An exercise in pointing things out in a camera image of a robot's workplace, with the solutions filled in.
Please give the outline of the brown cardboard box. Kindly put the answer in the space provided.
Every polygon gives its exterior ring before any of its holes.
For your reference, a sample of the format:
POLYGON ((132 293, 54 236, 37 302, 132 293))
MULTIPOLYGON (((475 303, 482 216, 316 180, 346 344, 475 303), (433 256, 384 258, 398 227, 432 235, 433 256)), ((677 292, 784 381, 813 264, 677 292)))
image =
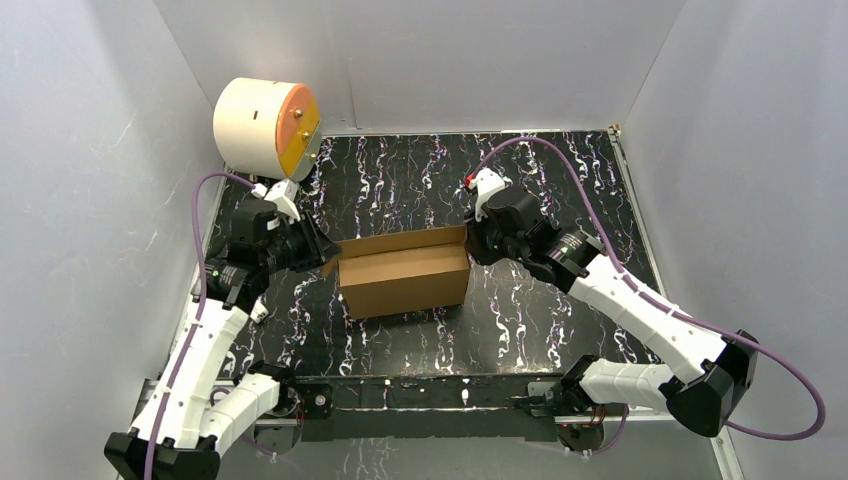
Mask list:
POLYGON ((457 306, 471 273, 465 240, 462 225, 344 240, 323 275, 337 274, 355 320, 457 306))

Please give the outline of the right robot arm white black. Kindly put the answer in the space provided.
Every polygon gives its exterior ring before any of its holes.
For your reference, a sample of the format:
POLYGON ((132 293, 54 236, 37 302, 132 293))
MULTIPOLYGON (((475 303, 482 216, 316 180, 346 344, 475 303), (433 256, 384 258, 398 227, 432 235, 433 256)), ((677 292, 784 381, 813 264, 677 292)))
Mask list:
POLYGON ((643 284, 630 288, 601 241, 562 229, 537 199, 514 186, 468 189, 466 250, 480 265, 509 259, 530 275, 600 311, 661 358, 617 363, 585 355, 554 393, 577 414, 627 404, 667 412, 688 430, 715 437, 747 392, 757 353, 740 342, 676 319, 676 309, 650 305, 643 284))

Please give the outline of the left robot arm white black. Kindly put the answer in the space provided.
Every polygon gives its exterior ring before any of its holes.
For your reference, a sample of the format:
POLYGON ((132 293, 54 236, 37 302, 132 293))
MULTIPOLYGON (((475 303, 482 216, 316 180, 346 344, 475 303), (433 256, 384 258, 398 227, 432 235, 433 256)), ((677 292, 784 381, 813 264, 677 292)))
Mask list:
POLYGON ((224 249, 200 267, 160 382, 129 430, 106 442, 104 455, 122 478, 214 479, 224 453, 260 416, 297 408, 299 391, 286 367, 258 361, 220 400, 212 398, 215 382, 272 275, 320 268, 339 251, 287 198, 240 203, 224 249))

